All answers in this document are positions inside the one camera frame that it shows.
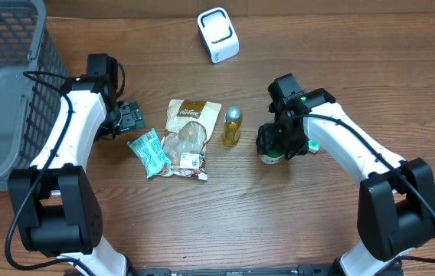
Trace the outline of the teal snack packet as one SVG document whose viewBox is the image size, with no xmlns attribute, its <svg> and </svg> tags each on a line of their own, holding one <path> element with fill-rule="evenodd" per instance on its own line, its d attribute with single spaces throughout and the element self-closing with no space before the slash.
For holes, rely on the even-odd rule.
<svg viewBox="0 0 435 276">
<path fill-rule="evenodd" d="M 168 173 L 172 161 L 165 155 L 154 128 L 138 139 L 128 142 L 127 145 L 144 166 L 147 179 L 156 175 L 164 176 Z"/>
</svg>

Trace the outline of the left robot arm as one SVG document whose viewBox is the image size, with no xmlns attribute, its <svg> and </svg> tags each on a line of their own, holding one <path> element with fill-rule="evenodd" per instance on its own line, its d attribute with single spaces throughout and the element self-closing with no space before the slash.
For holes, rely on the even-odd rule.
<svg viewBox="0 0 435 276">
<path fill-rule="evenodd" d="M 15 216 L 5 240 L 6 261 L 20 271 L 67 263 L 79 275 L 134 275 L 130 259 L 103 236 L 103 214 L 86 173 L 100 137 L 137 130 L 136 103 L 119 100 L 125 71 L 108 54 L 89 54 L 87 72 L 61 76 L 59 87 L 45 71 L 23 75 L 61 97 L 47 141 L 26 169 L 8 177 Z"/>
</svg>

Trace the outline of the green lid white jar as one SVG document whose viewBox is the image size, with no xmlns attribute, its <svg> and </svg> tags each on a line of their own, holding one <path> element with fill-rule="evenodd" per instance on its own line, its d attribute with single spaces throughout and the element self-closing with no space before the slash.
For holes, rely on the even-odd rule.
<svg viewBox="0 0 435 276">
<path fill-rule="evenodd" d="M 269 151 L 268 153 L 260 153 L 260 160 L 267 165 L 277 164 L 283 157 L 283 154 L 279 154 L 277 151 Z"/>
</svg>

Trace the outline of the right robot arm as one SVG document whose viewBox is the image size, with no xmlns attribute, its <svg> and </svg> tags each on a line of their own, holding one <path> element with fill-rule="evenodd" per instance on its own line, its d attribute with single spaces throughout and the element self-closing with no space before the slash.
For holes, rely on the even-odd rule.
<svg viewBox="0 0 435 276">
<path fill-rule="evenodd" d="M 359 187 L 360 240 L 331 264 L 301 264 L 298 275 L 402 275 L 410 251 L 435 238 L 435 181 L 421 158 L 411 161 L 372 139 L 325 89 L 304 91 L 292 74 L 268 87 L 272 123 L 258 129 L 266 164 L 305 155 L 318 143 Z"/>
</svg>

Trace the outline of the yellow dish soap bottle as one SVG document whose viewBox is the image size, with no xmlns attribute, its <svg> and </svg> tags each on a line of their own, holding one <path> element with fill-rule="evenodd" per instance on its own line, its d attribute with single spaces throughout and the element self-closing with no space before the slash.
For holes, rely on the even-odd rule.
<svg viewBox="0 0 435 276">
<path fill-rule="evenodd" d="M 240 128 L 243 123 L 243 113 L 235 106 L 229 107 L 224 116 L 224 132 L 222 135 L 223 144 L 236 146 L 240 139 Z"/>
</svg>

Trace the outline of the brown Pantene sachet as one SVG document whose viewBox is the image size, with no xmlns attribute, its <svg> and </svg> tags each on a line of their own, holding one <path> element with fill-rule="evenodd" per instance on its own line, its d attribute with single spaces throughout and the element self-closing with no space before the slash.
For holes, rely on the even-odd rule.
<svg viewBox="0 0 435 276">
<path fill-rule="evenodd" d="M 170 100 L 167 109 L 163 153 L 170 163 L 163 176 L 182 176 L 206 181 L 206 149 L 221 111 L 210 101 Z"/>
</svg>

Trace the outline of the teal Kleenex tissue pack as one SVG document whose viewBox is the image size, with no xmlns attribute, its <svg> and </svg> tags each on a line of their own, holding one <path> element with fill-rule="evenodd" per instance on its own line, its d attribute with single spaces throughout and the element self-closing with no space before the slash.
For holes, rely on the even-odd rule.
<svg viewBox="0 0 435 276">
<path fill-rule="evenodd" d="M 321 146 L 317 142 L 315 142 L 313 140 L 310 140 L 308 142 L 308 147 L 309 147 L 309 152 L 312 153 L 312 154 L 317 154 L 317 152 L 321 148 Z"/>
</svg>

